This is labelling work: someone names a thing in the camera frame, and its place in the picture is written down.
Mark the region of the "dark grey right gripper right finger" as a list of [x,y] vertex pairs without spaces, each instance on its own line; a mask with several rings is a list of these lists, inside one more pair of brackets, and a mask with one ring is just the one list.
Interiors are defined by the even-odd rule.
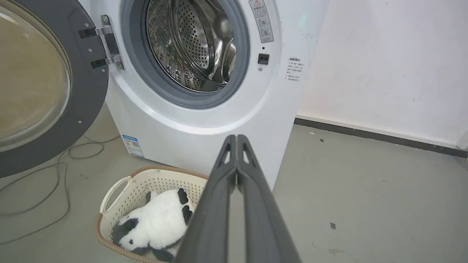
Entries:
[[237,136],[237,187],[244,195],[246,261],[300,263],[299,253],[245,135]]

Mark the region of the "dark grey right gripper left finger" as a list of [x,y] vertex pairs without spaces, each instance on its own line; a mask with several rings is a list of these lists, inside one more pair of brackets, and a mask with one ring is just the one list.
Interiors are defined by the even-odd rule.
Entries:
[[224,140],[174,261],[226,263],[230,197],[236,186],[236,136]]

